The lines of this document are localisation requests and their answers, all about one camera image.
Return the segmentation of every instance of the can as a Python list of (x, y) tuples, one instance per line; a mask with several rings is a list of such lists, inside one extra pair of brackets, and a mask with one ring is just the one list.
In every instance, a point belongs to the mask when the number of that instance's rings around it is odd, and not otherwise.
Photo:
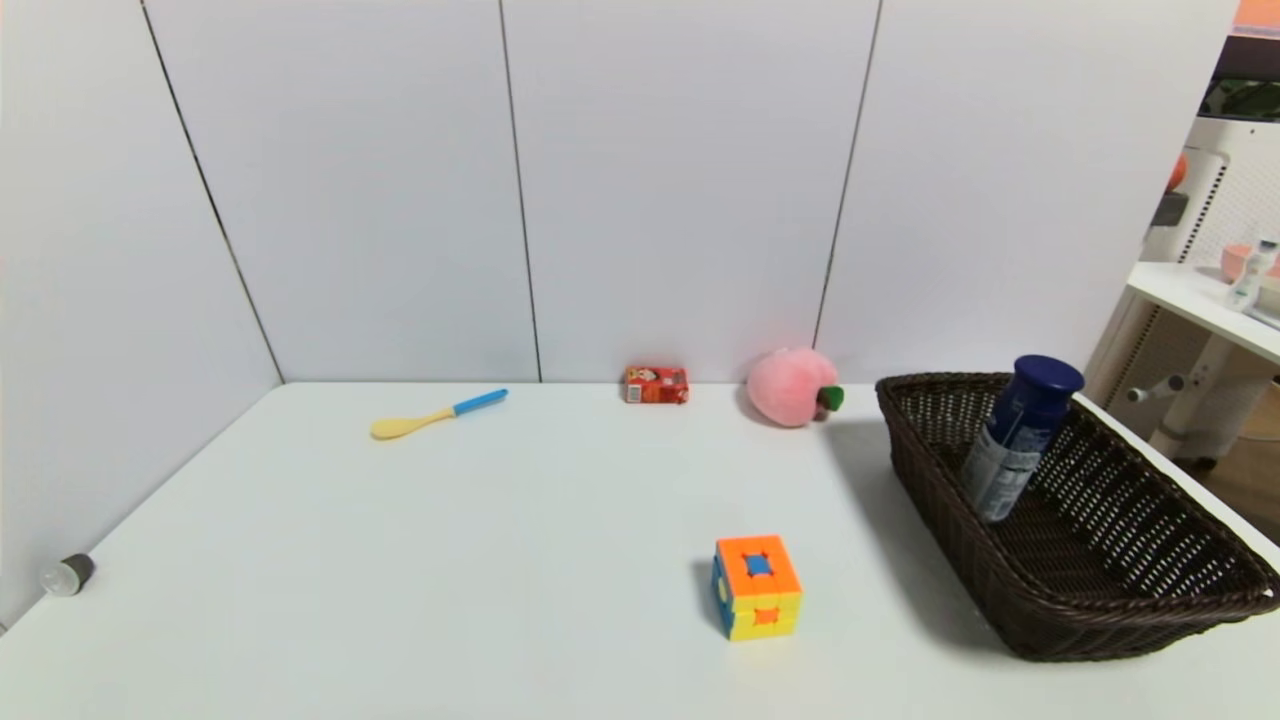
[(1066, 418), (1071, 395), (1083, 387), (1084, 375), (1055, 357), (1023, 355), (1014, 363), (1014, 378), (960, 470), (979, 518), (998, 523), (1009, 516)]

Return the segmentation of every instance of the small cylindrical object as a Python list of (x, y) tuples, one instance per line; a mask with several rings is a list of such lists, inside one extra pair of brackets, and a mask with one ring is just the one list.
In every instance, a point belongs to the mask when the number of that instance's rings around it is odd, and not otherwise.
[(92, 577), (93, 561), (83, 552), (78, 552), (61, 562), (46, 565), (40, 571), (40, 585), (49, 594), (69, 597), (78, 593)]
[(1181, 375), (1169, 375), (1146, 389), (1140, 387), (1132, 387), (1129, 388), (1129, 392), (1125, 393), (1125, 397), (1129, 398), (1129, 402), (1147, 402), (1148, 400), (1172, 397), (1181, 392), (1184, 387), (1187, 387), (1187, 378)]
[(984, 521), (1009, 516), (1066, 418), (1071, 395), (1083, 387), (1084, 375), (1061, 360), (1024, 355), (1014, 363), (1014, 378), (996, 398), (960, 471)]

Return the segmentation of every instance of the white wall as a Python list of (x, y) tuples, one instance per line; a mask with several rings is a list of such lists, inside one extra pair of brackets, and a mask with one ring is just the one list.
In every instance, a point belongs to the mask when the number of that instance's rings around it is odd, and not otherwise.
[(0, 621), (279, 378), (137, 0), (8, 3)]
[(497, 0), (148, 0), (285, 379), (538, 379)]
[(813, 342), (876, 0), (506, 4), (543, 377)]
[(1084, 368), (1235, 0), (886, 0), (818, 348), (846, 380)]

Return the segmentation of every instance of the white shelf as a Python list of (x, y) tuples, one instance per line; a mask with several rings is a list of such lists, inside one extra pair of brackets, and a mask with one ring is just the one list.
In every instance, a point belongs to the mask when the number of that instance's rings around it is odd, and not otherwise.
[(1222, 305), (1228, 284), (1217, 268), (1138, 263), (1129, 274), (1138, 295), (1280, 364), (1280, 331)]
[[(1011, 657), (893, 477), (868, 386), (797, 430), (744, 416), (733, 386), (635, 406), (529, 384), (367, 436), (488, 389), (274, 391), (93, 550), (84, 592), (0, 639), (0, 717), (1275, 715), (1280, 614), (1139, 660)], [(763, 533), (791, 551), (800, 623), (730, 643), (713, 543)]]

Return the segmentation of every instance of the floor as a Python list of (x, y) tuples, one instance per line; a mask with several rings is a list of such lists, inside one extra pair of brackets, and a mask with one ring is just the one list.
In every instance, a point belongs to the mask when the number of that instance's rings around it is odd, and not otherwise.
[(1280, 544), (1280, 442), (1248, 438), (1280, 441), (1280, 386), (1271, 386), (1231, 452), (1207, 474), (1193, 475)]

